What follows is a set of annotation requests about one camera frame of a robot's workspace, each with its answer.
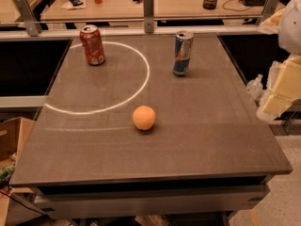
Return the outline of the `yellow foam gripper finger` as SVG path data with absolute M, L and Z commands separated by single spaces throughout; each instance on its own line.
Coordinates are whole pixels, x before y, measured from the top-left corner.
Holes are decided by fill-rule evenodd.
M 301 56 L 290 55 L 283 62 L 274 61 L 266 86 L 267 94 L 261 99 L 262 111 L 280 116 L 301 98 Z
M 284 13 L 284 8 L 274 13 L 271 17 L 267 18 L 258 26 L 258 31 L 262 34 L 277 34 L 279 32 L 280 23 Z

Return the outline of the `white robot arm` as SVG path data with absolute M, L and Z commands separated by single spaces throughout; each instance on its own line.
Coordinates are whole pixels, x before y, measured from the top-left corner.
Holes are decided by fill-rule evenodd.
M 261 22 L 258 30 L 278 34 L 278 45 L 289 52 L 282 63 L 270 67 L 267 90 L 260 99 L 257 117 L 272 121 L 301 98 L 301 0 L 291 0 L 287 6 Z

